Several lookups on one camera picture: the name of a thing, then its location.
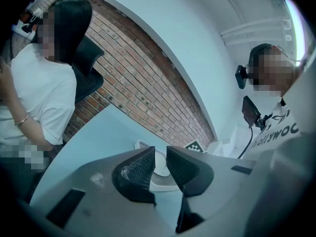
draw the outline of bracelet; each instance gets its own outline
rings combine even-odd
[[[21,125],[21,124],[23,124],[25,121],[27,121],[28,118],[29,118],[29,114],[27,114],[26,117],[25,117],[22,121],[17,122],[17,123],[14,123],[14,125]]]

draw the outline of woman's arm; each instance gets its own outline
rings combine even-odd
[[[8,106],[15,123],[25,119],[27,112],[18,97],[15,90],[13,78],[10,67],[0,57],[0,97],[5,101]],[[45,140],[42,127],[40,123],[28,117],[28,119],[19,126],[23,134],[31,140],[32,144],[41,146],[44,151],[53,149],[48,141]]]

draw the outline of red brick wall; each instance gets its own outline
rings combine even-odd
[[[158,45],[131,19],[103,0],[89,0],[92,22],[86,35],[105,51],[94,68],[104,77],[96,92],[76,103],[64,139],[114,104],[172,145],[214,139],[187,84]],[[47,9],[54,0],[39,6]]]

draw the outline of table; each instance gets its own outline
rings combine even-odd
[[[136,141],[142,140],[165,153],[167,142],[109,105],[90,120],[59,152],[40,180],[30,205],[80,166],[93,160],[134,150]],[[175,227],[181,207],[180,191],[155,193],[156,210],[166,222]]]

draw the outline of white shirt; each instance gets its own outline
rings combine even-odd
[[[295,136],[300,136],[300,132],[294,117],[286,105],[283,107],[278,102],[272,111],[272,117],[266,121],[266,127],[251,142],[242,158],[258,160],[263,151],[275,149]]]
[[[46,60],[39,44],[29,44],[12,60],[14,86],[27,113],[38,121],[45,139],[62,144],[62,135],[75,109],[76,77],[70,65]],[[0,104],[0,147],[29,143]]]

